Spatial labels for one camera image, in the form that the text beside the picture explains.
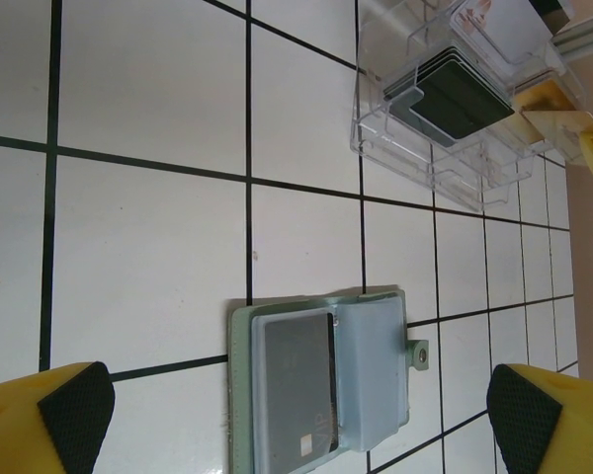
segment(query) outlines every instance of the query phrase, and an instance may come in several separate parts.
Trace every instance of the plastic case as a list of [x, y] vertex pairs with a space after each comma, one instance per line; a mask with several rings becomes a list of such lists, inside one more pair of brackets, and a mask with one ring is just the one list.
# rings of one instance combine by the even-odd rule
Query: plastic case
[[[403, 0], [363, 25], [351, 146], [389, 170], [481, 211], [507, 202], [510, 185], [531, 176], [533, 157], [550, 149], [550, 144], [523, 140], [508, 120], [456, 140], [419, 115], [416, 126], [409, 126], [391, 114], [391, 106], [410, 108], [423, 97], [417, 87], [420, 65], [449, 46], [477, 66], [508, 102], [517, 83], [546, 69], [566, 72], [566, 68], [559, 55], [545, 47], [517, 67], [519, 74], [497, 74], [478, 47], [451, 28], [451, 16], [462, 3]], [[414, 83], [388, 97], [387, 88], [407, 77]], [[440, 133], [447, 140], [440, 139]], [[452, 145], [443, 146], [448, 140]]]

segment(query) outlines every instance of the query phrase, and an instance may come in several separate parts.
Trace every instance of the black rubber pad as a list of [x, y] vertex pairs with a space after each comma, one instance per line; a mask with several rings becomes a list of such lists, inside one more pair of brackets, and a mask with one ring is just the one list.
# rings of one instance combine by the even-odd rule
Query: black rubber pad
[[66, 474], [90, 474], [115, 406], [110, 373], [94, 362], [38, 402]]
[[487, 390], [487, 412], [510, 474], [536, 474], [562, 405], [507, 365], [497, 365]]

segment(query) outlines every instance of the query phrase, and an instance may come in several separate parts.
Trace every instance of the white tile floor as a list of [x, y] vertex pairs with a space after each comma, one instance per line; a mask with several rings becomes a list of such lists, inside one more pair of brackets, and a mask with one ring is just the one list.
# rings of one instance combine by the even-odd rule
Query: white tile floor
[[355, 4], [280, 3], [64, 0], [51, 41], [57, 0], [0, 0], [0, 381], [100, 359], [98, 474], [225, 473], [228, 310], [399, 285], [410, 424], [316, 472], [494, 472], [491, 367], [578, 374], [564, 169], [485, 219], [361, 174]]

